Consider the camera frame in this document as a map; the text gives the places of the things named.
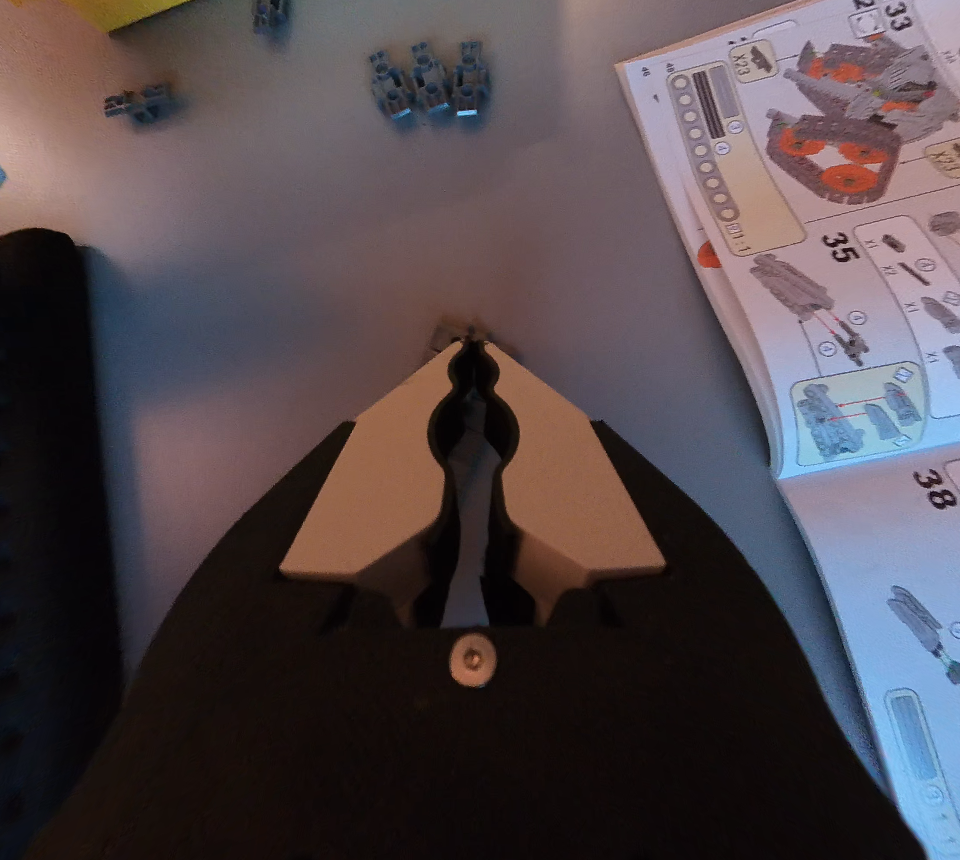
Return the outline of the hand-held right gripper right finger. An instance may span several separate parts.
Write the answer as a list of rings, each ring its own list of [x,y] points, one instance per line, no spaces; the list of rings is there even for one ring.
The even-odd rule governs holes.
[[[490,341],[475,388],[496,452],[481,575],[489,622],[546,624],[571,590],[666,569],[589,416]]]

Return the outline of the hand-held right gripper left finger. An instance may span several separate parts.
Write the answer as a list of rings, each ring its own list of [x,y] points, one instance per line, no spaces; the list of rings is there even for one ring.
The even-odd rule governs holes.
[[[437,626],[457,565],[450,453],[465,430],[470,344],[454,341],[357,416],[279,570],[385,596]]]

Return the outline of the grey desk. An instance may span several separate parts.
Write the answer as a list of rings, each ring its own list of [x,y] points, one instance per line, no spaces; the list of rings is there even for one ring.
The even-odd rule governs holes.
[[[885,787],[834,616],[770,475],[755,398],[616,62],[792,0],[197,0],[104,36],[2,1],[2,230],[90,248],[126,671],[224,532],[342,420],[475,319],[735,541]],[[482,43],[479,116],[401,122],[369,55]],[[103,100],[168,82],[140,126]]]

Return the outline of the black perforated chair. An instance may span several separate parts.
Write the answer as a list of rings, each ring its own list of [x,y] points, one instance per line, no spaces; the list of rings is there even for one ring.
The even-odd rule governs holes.
[[[88,272],[65,233],[1,238],[1,857],[87,768],[123,688]]]

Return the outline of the white instruction booklet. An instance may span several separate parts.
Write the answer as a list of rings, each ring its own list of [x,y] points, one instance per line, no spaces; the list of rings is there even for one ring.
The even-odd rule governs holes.
[[[615,69],[894,800],[958,858],[958,0],[796,0]]]

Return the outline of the scattered loose track links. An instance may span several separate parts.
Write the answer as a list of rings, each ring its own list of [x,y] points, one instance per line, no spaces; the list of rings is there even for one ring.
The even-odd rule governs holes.
[[[290,0],[252,0],[253,31],[277,44],[288,34]],[[416,110],[431,119],[452,116],[468,120],[479,116],[490,95],[489,69],[482,57],[482,43],[464,40],[459,59],[451,71],[427,40],[410,47],[408,70],[394,62],[385,49],[368,56],[370,92],[380,113],[392,122],[401,122]],[[179,99],[168,82],[126,89],[106,96],[102,113],[107,118],[125,117],[140,126],[167,119],[178,108]]]

